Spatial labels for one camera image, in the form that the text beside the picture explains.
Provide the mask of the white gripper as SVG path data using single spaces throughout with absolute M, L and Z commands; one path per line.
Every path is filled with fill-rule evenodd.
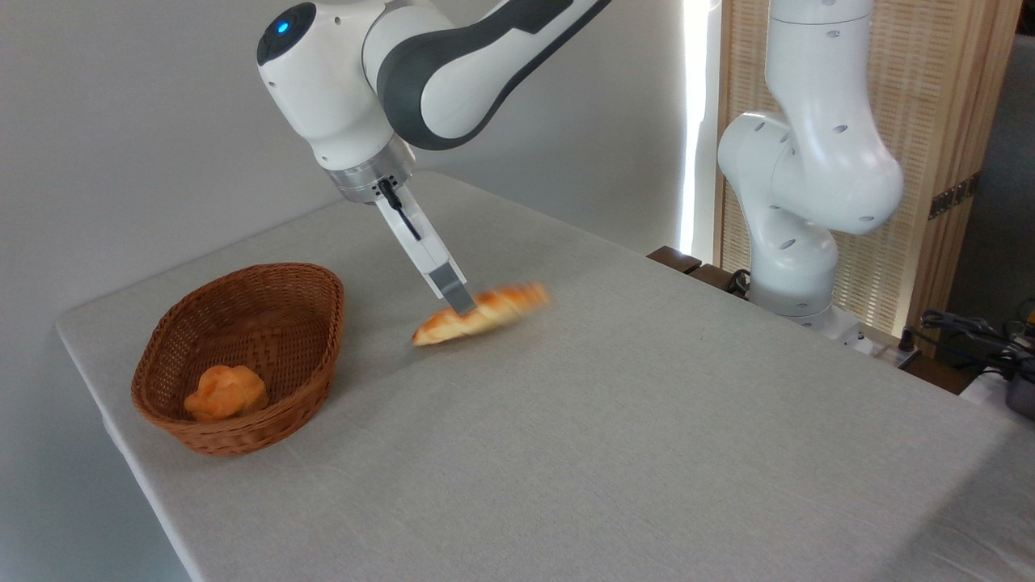
M 467 278 L 409 188 L 382 188 L 376 206 L 428 286 L 433 285 L 459 316 L 473 312 L 477 303 L 465 286 Z

